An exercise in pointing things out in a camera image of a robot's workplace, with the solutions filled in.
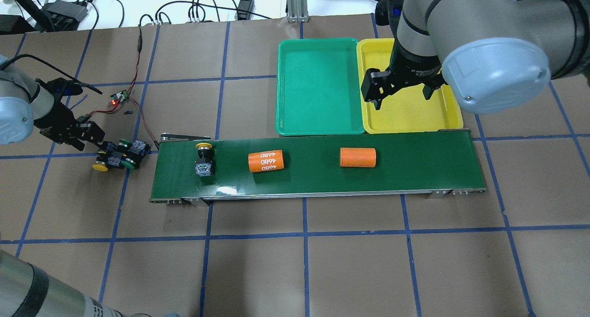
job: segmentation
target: blue tape line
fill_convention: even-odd
[[[465,229],[412,229],[412,234],[502,232],[506,227],[467,227]]]
[[[464,229],[410,229],[412,235],[428,234],[452,234],[452,233],[486,233],[502,231],[552,231],[568,229],[590,229],[590,224],[571,225],[531,225],[515,227],[467,227]],[[382,231],[323,231],[323,232],[287,232],[267,233],[255,235],[181,235],[181,236],[154,236],[154,237],[117,237],[115,242],[160,242],[160,241],[203,241],[210,240],[255,240],[274,239],[284,237],[325,237],[325,236],[363,236],[363,235],[405,235],[405,229],[392,229]],[[82,239],[25,239],[24,244],[34,243],[97,243],[110,242],[110,238],[82,238]],[[18,244],[20,239],[0,240],[2,244]]]
[[[561,114],[563,115],[563,120],[565,120],[565,124],[567,125],[567,129],[569,130],[569,133],[571,134],[571,138],[573,138],[573,143],[575,143],[576,148],[578,149],[578,153],[580,154],[580,158],[582,158],[582,163],[584,164],[584,168],[586,169],[586,174],[590,178],[590,166],[588,166],[588,161],[586,160],[586,155],[584,155],[584,151],[582,150],[582,146],[580,145],[580,142],[578,141],[576,134],[573,132],[573,126],[572,126],[571,122],[569,122],[569,119],[567,118],[567,114],[565,113],[565,109],[563,108],[563,105],[562,105],[561,101],[559,100],[559,96],[558,96],[552,82],[549,82],[549,87],[551,88],[551,92],[554,94],[555,101],[557,103],[557,106],[559,107],[559,111],[561,111]]]
[[[230,22],[225,27],[225,43],[223,47],[223,61],[221,63],[221,79],[219,84],[219,102],[217,104],[217,124],[215,125],[215,139],[219,139],[219,128],[221,126],[221,107],[223,107],[223,88],[225,84],[225,66],[227,64],[227,46],[230,40]]]
[[[52,158],[96,157],[96,153],[56,153]]]
[[[135,82],[135,84],[144,84],[145,81]],[[112,83],[97,83],[93,84],[95,87],[115,87],[115,86],[129,86],[130,82],[112,82]]]
[[[533,136],[502,136],[499,138],[488,138],[488,141],[518,141],[527,139],[565,139],[571,138],[571,135],[533,135]]]
[[[148,84],[149,84],[149,77],[150,77],[150,74],[152,73],[153,58],[156,53],[156,46],[158,44],[158,36],[159,35],[160,35],[160,26],[158,25],[156,27],[156,36],[154,37],[154,41],[153,41],[152,54],[150,55],[149,66],[147,67],[145,86],[143,88],[142,98],[141,98],[140,104],[139,104],[140,109],[143,108],[143,101],[145,100],[146,90],[147,90]],[[133,139],[137,138],[137,132],[139,131],[139,120],[140,120],[139,115],[137,115],[137,119],[135,121],[135,130],[133,132]],[[115,244],[116,238],[117,238],[118,223],[121,219],[121,206],[124,203],[125,193],[127,191],[127,183],[129,182],[129,174],[130,174],[130,170],[127,170],[125,172],[125,179],[123,182],[123,186],[121,187],[121,196],[120,196],[119,202],[118,202],[118,209],[117,209],[117,214],[116,214],[116,217],[114,220],[114,226],[112,227],[112,235],[110,238],[109,252],[107,254],[107,260],[105,263],[105,272],[103,273],[103,279],[102,279],[102,282],[100,285],[100,293],[99,293],[99,301],[100,302],[102,302],[102,300],[105,296],[107,279],[109,277],[110,263],[112,260],[112,252],[114,250],[114,244]]]
[[[88,36],[86,37],[86,44],[84,45],[84,50],[82,50],[82,56],[80,57],[80,62],[78,63],[78,68],[76,69],[76,75],[74,75],[75,78],[78,78],[78,74],[80,74],[80,69],[82,69],[82,63],[84,62],[84,57],[86,57],[86,51],[88,50],[88,44],[90,44],[91,37],[92,37],[92,29],[90,31],[88,31]]]
[[[112,250],[114,249],[115,238],[117,237],[118,222],[121,218],[121,208],[117,209],[117,215],[114,219],[114,226],[112,227],[112,234],[109,240],[109,252],[107,254],[107,260],[105,262],[105,271],[103,272],[103,279],[100,283],[99,302],[103,302],[105,297],[105,289],[107,286],[107,278],[109,277],[110,262],[112,260]]]
[[[199,300],[199,317],[203,317],[205,310],[205,283],[207,281],[207,269],[209,266],[209,244],[211,243],[211,223],[213,220],[213,203],[209,204],[207,213],[207,230],[205,232],[205,251],[203,252],[203,270],[201,271],[201,296]]]
[[[33,198],[33,202],[31,204],[31,209],[29,210],[29,215],[27,216],[27,221],[25,222],[25,227],[23,228],[23,234],[21,235],[21,240],[19,240],[17,252],[14,255],[15,257],[20,256],[21,249],[23,249],[25,237],[27,237],[27,231],[29,230],[29,226],[31,225],[31,220],[33,219],[33,213],[35,212],[36,204],[39,199],[39,194],[41,193],[41,188],[43,187],[43,182],[44,182],[45,176],[47,174],[47,169],[49,168],[49,163],[51,162],[51,154],[53,153],[54,148],[55,148],[55,142],[51,143],[51,149],[49,151],[47,161],[45,162],[43,172],[41,173],[41,178],[39,179],[39,184],[37,185],[37,190],[35,191],[35,197]]]
[[[257,78],[277,78],[276,75],[258,75],[258,76],[236,76],[236,77],[226,77],[225,80],[254,80]]]
[[[162,242],[162,241],[201,241],[205,235],[183,235],[183,236],[154,236],[154,237],[118,237],[116,242]]]
[[[304,233],[287,232],[287,233],[267,233],[259,235],[211,235],[210,240],[251,240],[251,239],[275,239],[279,237],[301,237]]]
[[[420,305],[420,294],[418,292],[418,279],[416,277],[416,266],[414,265],[413,260],[413,249],[412,249],[412,238],[411,238],[411,230],[409,228],[409,220],[407,218],[407,206],[405,202],[405,195],[400,195],[400,199],[402,202],[402,214],[404,215],[404,231],[406,235],[406,244],[407,244],[407,258],[409,259],[409,271],[412,277],[412,287],[413,287],[413,299],[416,303],[416,315],[417,317],[422,317],[422,306]]]
[[[590,224],[536,225],[536,226],[510,227],[511,231],[547,231],[547,230],[557,230],[557,229],[590,229]]]
[[[73,109],[74,107],[80,105],[80,103],[82,103],[87,98],[88,98],[88,95],[85,94],[84,97],[82,97],[82,99],[80,99],[76,104],[74,104],[74,105],[72,105],[72,107],[70,107],[70,110]]]
[[[106,243],[110,242],[106,237],[89,237],[82,239],[27,239],[25,244],[42,244],[42,243]]]
[[[379,38],[379,33],[377,32],[377,21],[375,21],[375,13],[371,13],[371,21],[373,21],[373,32],[375,32],[375,38]]]
[[[47,158],[48,155],[22,155],[22,156],[0,156],[2,159],[32,159],[32,158]]]
[[[15,56],[15,57],[16,57],[17,55],[19,55],[19,53],[21,53],[21,48],[23,48],[23,44],[24,44],[24,42],[25,42],[25,38],[26,38],[26,37],[27,37],[27,34],[23,34],[23,37],[21,38],[21,42],[20,42],[20,44],[18,45],[17,52],[14,54],[14,56]]]
[[[92,35],[92,32],[91,31],[88,32],[88,37],[86,38],[86,44],[84,44],[84,50],[82,51],[82,55],[80,56],[80,61],[78,62],[78,70],[76,71],[75,77],[78,77],[80,67],[82,66],[82,62],[84,62],[84,56],[86,55],[86,50],[88,48],[88,43],[90,41],[91,35]],[[17,53],[19,53],[21,51],[21,48],[23,46],[23,42],[25,40],[25,36],[26,36],[26,34],[24,34],[23,39],[21,39],[21,44],[19,44],[19,46],[18,46]],[[68,96],[68,98],[65,102],[65,105],[68,106],[69,103],[70,103],[70,96]],[[47,155],[47,161],[45,163],[45,167],[43,168],[43,172],[41,174],[41,179],[39,180],[39,185],[37,186],[37,191],[35,192],[35,197],[33,198],[31,209],[29,210],[29,215],[27,216],[27,222],[25,223],[25,227],[23,229],[23,235],[21,235],[21,241],[19,242],[18,247],[17,247],[17,252],[15,254],[16,257],[20,256],[21,250],[23,249],[23,244],[24,244],[25,238],[27,237],[27,232],[29,230],[29,226],[31,225],[33,213],[35,212],[35,209],[36,209],[36,204],[39,199],[39,194],[41,192],[41,188],[43,186],[43,182],[44,182],[45,176],[47,174],[47,169],[49,168],[49,163],[51,162],[51,155],[53,154],[54,149],[55,149],[55,142],[51,143],[51,149],[49,151],[49,154]]]
[[[178,80],[156,80],[150,81],[149,84],[180,83],[180,82],[206,82],[220,81],[220,77],[203,77],[203,78],[180,78]]]
[[[303,206],[303,291],[305,294],[305,317],[310,317],[310,304],[309,304],[309,248],[307,236],[307,198],[301,199]]]
[[[516,273],[518,274],[518,278],[520,281],[520,287],[522,288],[523,296],[525,297],[525,304],[526,308],[529,311],[529,315],[531,317],[536,317],[533,306],[531,304],[531,298],[529,297],[529,290],[526,287],[525,277],[522,273],[522,267],[520,266],[520,259],[518,257],[518,252],[516,251],[516,244],[514,243],[514,238],[512,237],[512,232],[510,230],[510,222],[508,221],[508,216],[506,215],[506,208],[504,206],[504,200],[502,198],[502,194],[500,193],[500,185],[498,184],[498,179],[496,177],[496,171],[494,169],[494,164],[491,161],[490,150],[488,149],[487,139],[483,132],[483,126],[481,126],[481,120],[479,115],[475,115],[476,122],[478,123],[478,129],[481,136],[481,142],[483,143],[483,147],[485,150],[485,157],[487,158],[487,163],[490,168],[491,178],[494,183],[494,187],[496,189],[496,196],[498,197],[498,202],[500,204],[500,212],[504,219],[504,227],[506,227],[506,234],[508,235],[508,242],[510,243],[510,250],[512,250],[512,256],[514,257],[514,265],[516,266]]]

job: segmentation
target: orange cylinder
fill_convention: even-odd
[[[269,170],[282,170],[285,168],[282,150],[262,151],[261,153],[248,154],[248,167],[250,172],[267,172]]]
[[[341,147],[341,167],[375,167],[377,151],[374,147]]]

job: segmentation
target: yellow button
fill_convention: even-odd
[[[213,147],[213,145],[209,144],[209,143],[199,143],[196,145],[196,148],[200,148],[200,147],[208,147],[209,149],[211,149]]]
[[[109,168],[105,166],[105,164],[92,164],[92,168],[99,172],[106,172],[109,170]]]

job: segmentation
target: power adapter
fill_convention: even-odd
[[[238,9],[242,11],[236,11],[236,20],[249,20],[252,14],[243,11],[251,12],[254,10],[254,0],[240,0]]]

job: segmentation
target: green conveyor belt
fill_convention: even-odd
[[[151,202],[484,191],[468,130],[207,141],[215,175],[195,173],[195,141],[164,142]],[[374,147],[375,168],[342,168],[340,147]],[[282,149],[284,170],[251,173],[248,154]]]

